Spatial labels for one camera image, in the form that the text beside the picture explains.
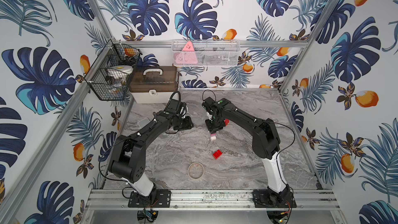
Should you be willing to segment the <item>red 2x2 lego brick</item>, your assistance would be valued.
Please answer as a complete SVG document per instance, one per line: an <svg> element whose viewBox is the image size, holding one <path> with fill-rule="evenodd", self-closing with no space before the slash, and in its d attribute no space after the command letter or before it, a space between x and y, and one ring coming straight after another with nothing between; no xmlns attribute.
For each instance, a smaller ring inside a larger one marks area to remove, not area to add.
<svg viewBox="0 0 398 224"><path fill-rule="evenodd" d="M218 149L212 154L212 156L217 160L222 156L222 154L223 154L222 151Z"/></svg>

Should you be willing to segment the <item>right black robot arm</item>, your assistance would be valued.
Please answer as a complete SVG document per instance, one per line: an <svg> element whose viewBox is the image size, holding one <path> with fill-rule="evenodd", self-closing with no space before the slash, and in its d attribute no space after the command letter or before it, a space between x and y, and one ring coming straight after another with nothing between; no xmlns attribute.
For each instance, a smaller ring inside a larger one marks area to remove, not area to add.
<svg viewBox="0 0 398 224"><path fill-rule="evenodd" d="M215 101L208 97L203 100L202 107L209 117L205 124L211 139L227 126L227 120L243 128L252 136L252 150L263 162L268 182L267 190L281 197L292 194L282 172L279 157L280 138L274 121L254 117L225 98Z"/></svg>

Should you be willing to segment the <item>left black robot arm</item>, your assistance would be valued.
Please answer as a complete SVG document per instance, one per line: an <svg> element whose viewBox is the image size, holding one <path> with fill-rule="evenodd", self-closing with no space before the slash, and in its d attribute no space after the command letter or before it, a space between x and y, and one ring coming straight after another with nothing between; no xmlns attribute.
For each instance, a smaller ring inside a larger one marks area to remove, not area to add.
<svg viewBox="0 0 398 224"><path fill-rule="evenodd" d="M108 171L126 182L143 197L155 191L154 183L145 174L146 150L150 144L169 129L175 131L193 128L187 113L187 104L169 100L165 109L153 114L153 119L139 131L119 136L110 154Z"/></svg>

